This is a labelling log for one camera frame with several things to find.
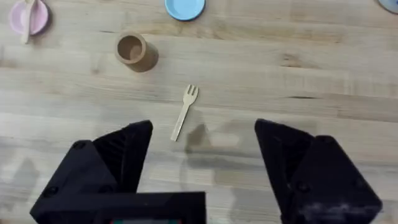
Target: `plate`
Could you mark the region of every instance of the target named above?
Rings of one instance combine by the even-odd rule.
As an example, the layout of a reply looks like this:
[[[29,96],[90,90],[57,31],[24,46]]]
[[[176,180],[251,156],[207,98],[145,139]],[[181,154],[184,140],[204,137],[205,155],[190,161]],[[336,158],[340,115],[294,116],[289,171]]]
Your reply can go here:
[[[24,32],[24,26],[22,21],[25,20],[25,1],[16,2],[12,7],[9,14],[9,22],[13,31],[22,34]],[[30,20],[30,34],[37,34],[44,29],[47,21],[49,20],[49,10],[47,6],[40,0],[36,0],[35,5],[32,9],[32,17]]]
[[[379,0],[379,2],[388,11],[398,13],[398,0]]]
[[[176,20],[196,19],[205,8],[205,0],[165,0],[167,12]]]

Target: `brown cup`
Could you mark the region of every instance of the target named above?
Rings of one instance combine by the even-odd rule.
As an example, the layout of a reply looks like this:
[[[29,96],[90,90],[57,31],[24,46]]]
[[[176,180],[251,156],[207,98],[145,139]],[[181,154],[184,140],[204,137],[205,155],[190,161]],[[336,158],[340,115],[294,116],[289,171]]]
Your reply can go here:
[[[123,32],[115,46],[116,58],[135,72],[153,68],[159,58],[157,49],[134,32]]]

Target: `light blue plate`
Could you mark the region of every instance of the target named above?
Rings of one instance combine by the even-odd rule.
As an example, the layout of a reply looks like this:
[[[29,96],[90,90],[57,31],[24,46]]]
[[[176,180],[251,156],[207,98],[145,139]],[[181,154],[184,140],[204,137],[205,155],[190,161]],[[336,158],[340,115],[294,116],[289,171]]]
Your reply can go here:
[[[398,13],[398,0],[379,0],[379,2],[388,11]]]
[[[167,12],[176,20],[196,19],[205,8],[206,0],[165,0]]]

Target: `table surface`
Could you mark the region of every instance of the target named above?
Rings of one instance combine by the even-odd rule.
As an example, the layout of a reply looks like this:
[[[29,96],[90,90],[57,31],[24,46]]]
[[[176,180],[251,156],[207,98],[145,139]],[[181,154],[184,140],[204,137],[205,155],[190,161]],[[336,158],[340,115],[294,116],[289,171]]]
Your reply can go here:
[[[0,0],[0,219],[29,210],[70,145],[150,119],[140,192],[205,190],[208,223],[280,223],[254,122],[334,136],[398,223],[398,16],[374,0],[207,0],[178,22],[162,0],[48,0],[22,45]],[[122,30],[159,50],[134,73]],[[200,87],[170,140],[188,84]]]

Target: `fork handle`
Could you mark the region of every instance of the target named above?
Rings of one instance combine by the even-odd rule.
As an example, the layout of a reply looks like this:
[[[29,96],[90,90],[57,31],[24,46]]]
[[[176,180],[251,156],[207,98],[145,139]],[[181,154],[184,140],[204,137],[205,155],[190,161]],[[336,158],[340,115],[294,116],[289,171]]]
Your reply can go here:
[[[178,116],[177,123],[175,123],[174,130],[172,133],[171,140],[173,141],[177,141],[178,135],[180,134],[181,131],[182,124],[184,123],[185,117],[188,113],[189,106],[190,106],[189,104],[184,104],[182,106],[180,116]]]
[[[26,5],[25,9],[25,21],[24,21],[24,32],[22,33],[21,42],[23,44],[27,44],[29,40],[30,34],[30,17],[32,16],[32,8],[34,5],[34,0],[30,0],[30,2]]]

